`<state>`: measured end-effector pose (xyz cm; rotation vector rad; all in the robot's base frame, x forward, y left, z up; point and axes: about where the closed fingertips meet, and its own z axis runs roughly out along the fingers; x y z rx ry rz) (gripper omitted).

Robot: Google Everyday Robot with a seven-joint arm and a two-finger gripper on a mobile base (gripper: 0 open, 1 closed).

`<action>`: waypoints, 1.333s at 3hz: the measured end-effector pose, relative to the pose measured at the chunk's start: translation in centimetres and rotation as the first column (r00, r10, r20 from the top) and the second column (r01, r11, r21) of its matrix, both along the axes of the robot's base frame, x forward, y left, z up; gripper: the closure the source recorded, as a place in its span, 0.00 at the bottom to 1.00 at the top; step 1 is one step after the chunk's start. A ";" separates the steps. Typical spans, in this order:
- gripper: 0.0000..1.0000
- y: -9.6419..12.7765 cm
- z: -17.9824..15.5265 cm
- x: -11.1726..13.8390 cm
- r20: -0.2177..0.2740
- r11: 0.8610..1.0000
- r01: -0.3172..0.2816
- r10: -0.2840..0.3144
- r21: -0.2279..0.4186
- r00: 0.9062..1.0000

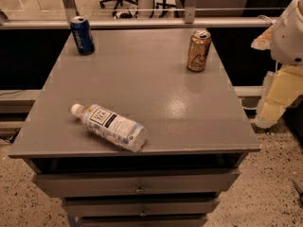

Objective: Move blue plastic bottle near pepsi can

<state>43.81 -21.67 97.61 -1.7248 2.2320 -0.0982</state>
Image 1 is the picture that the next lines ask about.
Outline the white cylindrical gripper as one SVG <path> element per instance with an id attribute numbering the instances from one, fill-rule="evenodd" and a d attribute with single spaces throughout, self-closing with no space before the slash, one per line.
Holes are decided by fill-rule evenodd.
<path id="1" fill-rule="evenodd" d="M 284 64 L 264 78 L 254 123 L 262 129 L 274 126 L 286 109 L 303 94 L 303 0 L 293 0 L 274 26 L 252 43 L 257 50 L 271 48 L 271 57 Z"/>

